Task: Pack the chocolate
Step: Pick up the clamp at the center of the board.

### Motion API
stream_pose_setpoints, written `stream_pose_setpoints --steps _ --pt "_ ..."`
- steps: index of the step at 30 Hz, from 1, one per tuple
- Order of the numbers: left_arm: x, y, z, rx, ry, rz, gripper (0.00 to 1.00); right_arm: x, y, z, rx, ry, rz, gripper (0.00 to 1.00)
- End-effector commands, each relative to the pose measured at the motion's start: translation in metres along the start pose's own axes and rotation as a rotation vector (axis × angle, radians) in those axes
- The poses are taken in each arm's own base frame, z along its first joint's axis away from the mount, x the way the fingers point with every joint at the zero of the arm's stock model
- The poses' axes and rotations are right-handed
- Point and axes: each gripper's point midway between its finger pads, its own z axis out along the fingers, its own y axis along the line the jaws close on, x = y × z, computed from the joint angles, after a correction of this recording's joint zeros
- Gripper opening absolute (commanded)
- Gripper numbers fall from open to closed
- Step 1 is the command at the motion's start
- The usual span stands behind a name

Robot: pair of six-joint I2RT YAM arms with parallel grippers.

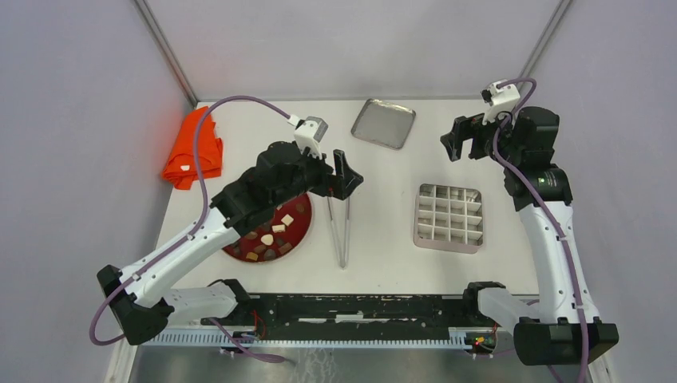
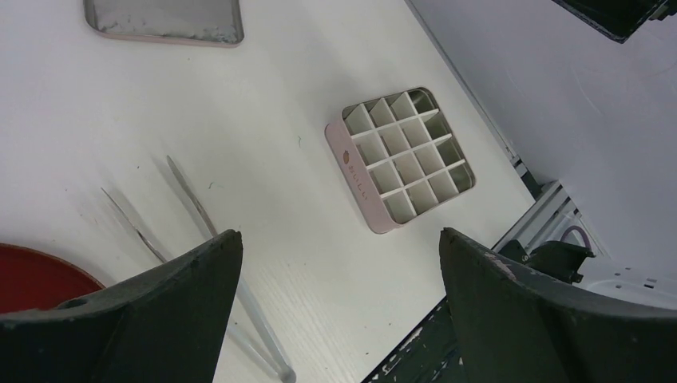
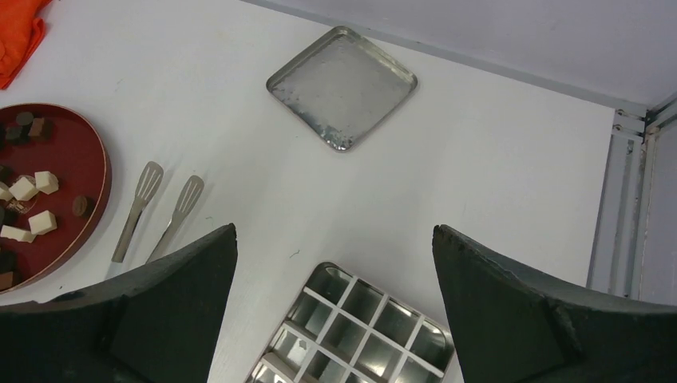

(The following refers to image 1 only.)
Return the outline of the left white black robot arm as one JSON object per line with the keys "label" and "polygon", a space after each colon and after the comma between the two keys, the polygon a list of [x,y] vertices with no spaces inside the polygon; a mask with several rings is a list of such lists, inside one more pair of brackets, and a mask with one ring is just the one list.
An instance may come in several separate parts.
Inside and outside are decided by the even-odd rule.
{"label": "left white black robot arm", "polygon": [[107,265],[97,272],[105,301],[99,318],[110,309],[121,338],[141,345],[171,322],[208,317],[232,325],[245,323],[251,304],[238,282],[175,290],[174,284],[219,249],[271,221],[276,208],[307,192],[345,200],[364,181],[347,163],[344,151],[333,152],[335,164],[313,157],[294,142],[277,141],[261,152],[255,166],[212,197],[193,225],[171,242],[123,268]]}

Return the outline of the silver serving tongs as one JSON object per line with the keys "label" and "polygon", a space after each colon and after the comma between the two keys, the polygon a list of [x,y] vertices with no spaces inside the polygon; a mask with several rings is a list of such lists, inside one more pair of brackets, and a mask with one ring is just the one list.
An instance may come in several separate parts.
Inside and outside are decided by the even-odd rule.
{"label": "silver serving tongs", "polygon": [[347,198],[344,202],[344,214],[343,214],[343,225],[342,231],[339,230],[339,222],[336,215],[336,211],[333,207],[332,198],[327,197],[327,213],[329,217],[329,223],[332,234],[332,241],[335,247],[335,254],[338,260],[338,266],[345,270],[348,266],[349,253],[350,253],[350,198]]}

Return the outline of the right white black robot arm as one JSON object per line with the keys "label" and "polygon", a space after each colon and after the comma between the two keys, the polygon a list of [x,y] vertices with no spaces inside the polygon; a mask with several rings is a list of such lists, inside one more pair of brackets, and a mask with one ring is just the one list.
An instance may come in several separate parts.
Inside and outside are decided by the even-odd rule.
{"label": "right white black robot arm", "polygon": [[504,186],[525,229],[536,270],[539,298],[527,304],[499,282],[471,282],[461,316],[472,326],[492,320],[507,330],[525,365],[587,365],[619,342],[617,326],[604,322],[582,274],[573,231],[572,190],[553,163],[560,118],[529,106],[460,116],[440,139],[452,161],[471,143],[469,158],[490,158],[504,169]]}

